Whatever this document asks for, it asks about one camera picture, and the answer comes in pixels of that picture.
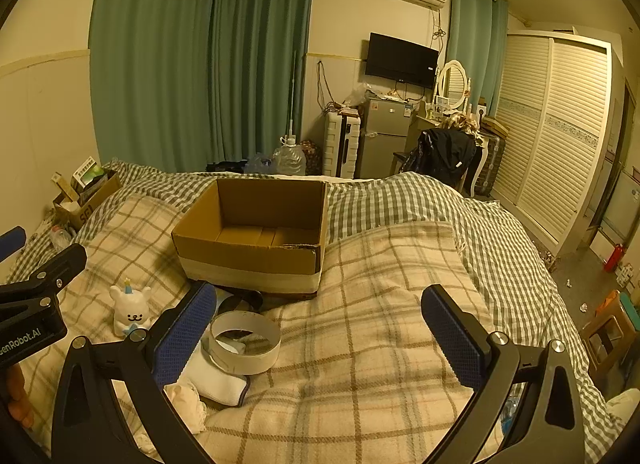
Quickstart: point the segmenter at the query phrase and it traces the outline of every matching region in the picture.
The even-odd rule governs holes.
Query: bed
[[[70,333],[22,364],[36,409],[34,435],[45,447],[56,375],[70,340],[79,333],[112,340],[102,293],[126,272],[134,284],[157,283],[156,313],[177,303],[188,283],[175,265],[170,231],[214,177],[235,176],[166,174],[119,161],[111,167],[119,172],[122,189],[74,239],[87,248],[89,263],[61,294]],[[373,463],[385,461],[381,456],[388,456],[386,462],[422,462],[471,395],[422,322],[417,300],[425,283],[443,283],[487,330],[504,331],[516,343],[564,340],[582,401],[586,461],[601,458],[622,422],[607,413],[556,285],[511,214],[499,203],[464,199],[413,173],[331,183],[328,201],[328,248],[318,297],[267,313],[290,334],[276,367],[252,382],[242,407],[210,406],[207,431],[198,440],[217,463]],[[51,221],[28,240],[10,281],[28,277],[53,256],[43,234]],[[369,244],[379,252],[368,251]],[[375,264],[367,265],[371,260]],[[117,392],[130,428],[139,434],[142,427],[126,391]],[[333,416],[331,422],[321,421],[327,416]],[[486,452],[495,450],[499,439],[496,430]]]

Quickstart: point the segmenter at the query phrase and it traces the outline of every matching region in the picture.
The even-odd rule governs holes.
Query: open cardboard box
[[[122,187],[118,174],[114,170],[106,169],[105,174],[108,177],[107,182],[84,203],[84,206],[74,212],[70,212],[60,205],[65,200],[64,193],[56,196],[53,200],[53,207],[62,222],[69,222],[76,231],[79,231],[98,206]]]
[[[318,291],[326,183],[215,180],[175,226],[184,272],[215,285],[278,294]]]

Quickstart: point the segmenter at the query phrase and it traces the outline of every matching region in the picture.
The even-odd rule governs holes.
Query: sliding wardrobe door
[[[496,119],[509,128],[495,190],[516,203],[547,92],[549,38],[509,36]]]
[[[546,112],[516,204],[562,243],[598,162],[609,109],[609,62],[605,49],[588,44],[553,39],[551,48]]]

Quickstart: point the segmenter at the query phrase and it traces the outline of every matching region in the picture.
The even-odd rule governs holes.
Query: hand
[[[33,408],[24,390],[24,376],[20,365],[14,365],[6,371],[6,387],[11,396],[8,408],[11,416],[23,427],[33,426]]]

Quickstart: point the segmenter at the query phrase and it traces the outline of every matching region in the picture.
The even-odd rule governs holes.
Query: television
[[[382,34],[371,33],[367,76],[408,82],[431,89],[435,84],[438,51]]]

